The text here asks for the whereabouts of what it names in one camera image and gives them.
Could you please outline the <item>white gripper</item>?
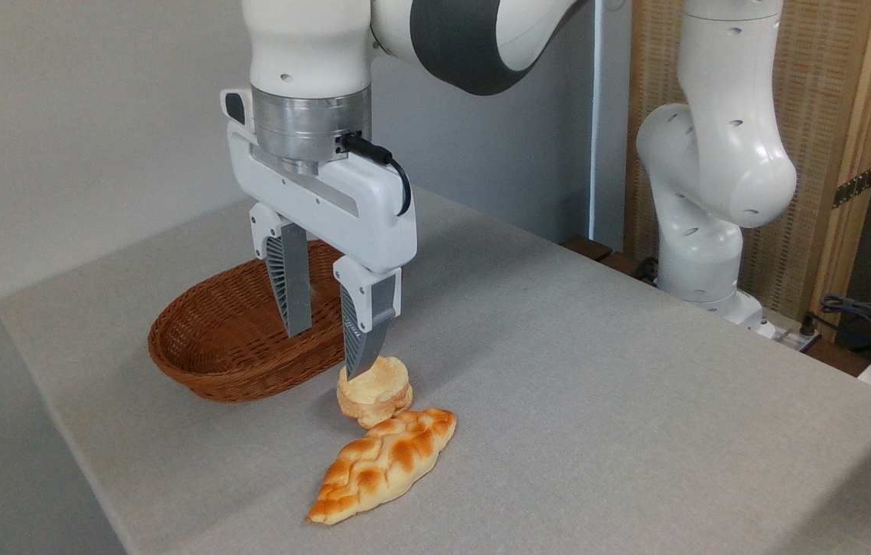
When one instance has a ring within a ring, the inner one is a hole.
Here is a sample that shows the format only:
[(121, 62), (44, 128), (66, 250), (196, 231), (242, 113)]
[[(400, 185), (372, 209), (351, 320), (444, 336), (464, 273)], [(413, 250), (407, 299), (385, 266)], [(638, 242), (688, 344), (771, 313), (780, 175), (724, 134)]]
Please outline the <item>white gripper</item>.
[(371, 90), (323, 99), (224, 90), (220, 104), (234, 176), (259, 201), (250, 210), (254, 253), (266, 264), (288, 336), (312, 326), (305, 230), (347, 255), (333, 270), (352, 380), (375, 364), (401, 314), (397, 267), (417, 252), (415, 211), (404, 208), (396, 169), (343, 141), (371, 137)]

